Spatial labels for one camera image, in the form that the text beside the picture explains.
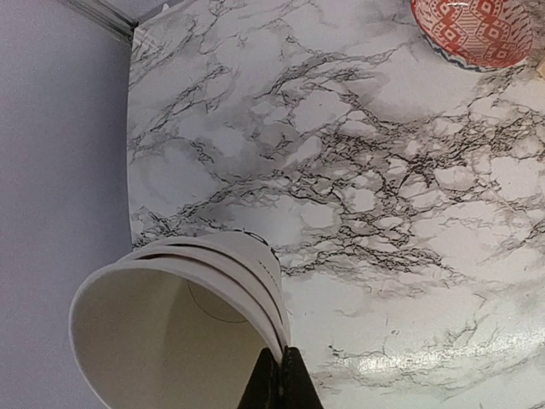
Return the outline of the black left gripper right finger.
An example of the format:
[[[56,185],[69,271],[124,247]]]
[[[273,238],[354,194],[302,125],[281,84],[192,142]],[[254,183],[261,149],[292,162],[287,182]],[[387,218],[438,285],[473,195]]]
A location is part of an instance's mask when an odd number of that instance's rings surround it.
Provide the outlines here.
[[[281,385],[281,408],[324,409],[298,348],[284,350]]]

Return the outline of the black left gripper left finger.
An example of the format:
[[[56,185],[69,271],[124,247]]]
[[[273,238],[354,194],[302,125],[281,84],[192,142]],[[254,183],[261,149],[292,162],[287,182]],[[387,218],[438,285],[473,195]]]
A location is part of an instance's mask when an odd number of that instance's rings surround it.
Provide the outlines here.
[[[280,365],[270,349],[263,349],[238,403],[238,409],[280,409]]]

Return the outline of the stack of white cups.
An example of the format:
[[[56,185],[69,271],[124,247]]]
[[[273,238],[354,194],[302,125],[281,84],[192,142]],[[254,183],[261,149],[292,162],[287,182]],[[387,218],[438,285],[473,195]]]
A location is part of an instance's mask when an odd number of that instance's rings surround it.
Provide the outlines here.
[[[69,338],[108,408],[234,408],[290,343],[279,260],[241,230],[152,242],[81,284]]]

